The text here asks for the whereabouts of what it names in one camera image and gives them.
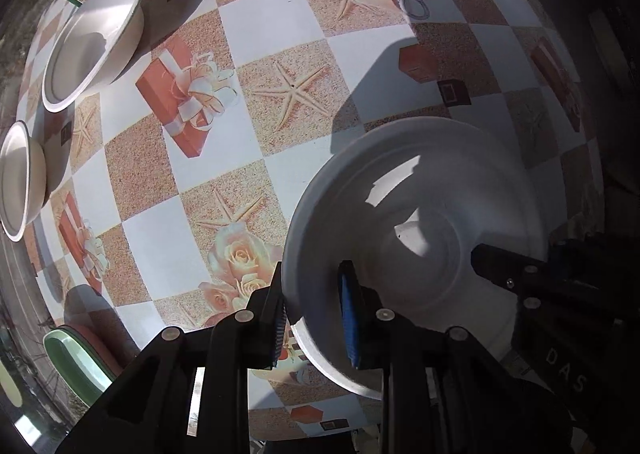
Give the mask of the white bowl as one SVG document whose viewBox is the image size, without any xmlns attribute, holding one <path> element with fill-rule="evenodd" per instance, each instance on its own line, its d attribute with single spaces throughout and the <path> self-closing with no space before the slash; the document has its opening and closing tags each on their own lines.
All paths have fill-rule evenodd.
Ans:
<svg viewBox="0 0 640 454">
<path fill-rule="evenodd" d="M 86 0 L 55 40 L 41 97 L 50 113 L 111 85 L 128 66 L 144 29 L 142 0 Z"/>
<path fill-rule="evenodd" d="M 47 190 L 46 158 L 23 121 L 16 121 L 6 133 L 0 166 L 2 229 L 17 243 L 40 213 Z"/>
<path fill-rule="evenodd" d="M 547 255 L 535 189 L 495 137 L 425 116 L 355 140 L 312 178 L 288 228 L 282 289 L 306 358 L 337 386 L 381 394 L 380 374 L 359 372 L 347 358 L 337 296 L 345 260 L 386 308 L 434 331 L 462 326 L 502 358 L 516 298 L 473 271 L 480 244 Z"/>
</svg>

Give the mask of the patterned checkered tablecloth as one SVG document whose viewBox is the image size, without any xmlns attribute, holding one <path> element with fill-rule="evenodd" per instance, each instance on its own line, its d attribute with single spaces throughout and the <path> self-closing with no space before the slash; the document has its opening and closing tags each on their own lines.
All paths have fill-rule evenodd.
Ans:
<svg viewBox="0 0 640 454">
<path fill-rule="evenodd" d="M 163 327 L 242 308 L 269 281 L 314 174 L 386 123 L 439 116 L 521 160 L 552 240 L 603 226 L 587 61 L 560 0 L 145 0 L 113 84 L 50 113 L 41 89 L 74 6 L 17 0 L 1 122 L 47 154 L 13 322 L 69 419 L 78 396 L 43 337 L 87 326 L 120 364 Z"/>
</svg>

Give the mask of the green plastic plate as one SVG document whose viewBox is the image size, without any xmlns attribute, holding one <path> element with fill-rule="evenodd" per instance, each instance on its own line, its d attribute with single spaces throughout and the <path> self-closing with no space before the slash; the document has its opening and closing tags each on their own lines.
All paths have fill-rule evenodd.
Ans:
<svg viewBox="0 0 640 454">
<path fill-rule="evenodd" d="M 105 370 L 105 366 L 89 353 L 84 346 L 62 325 L 43 337 L 47 356 L 70 390 L 87 406 L 98 401 L 117 377 Z"/>
</svg>

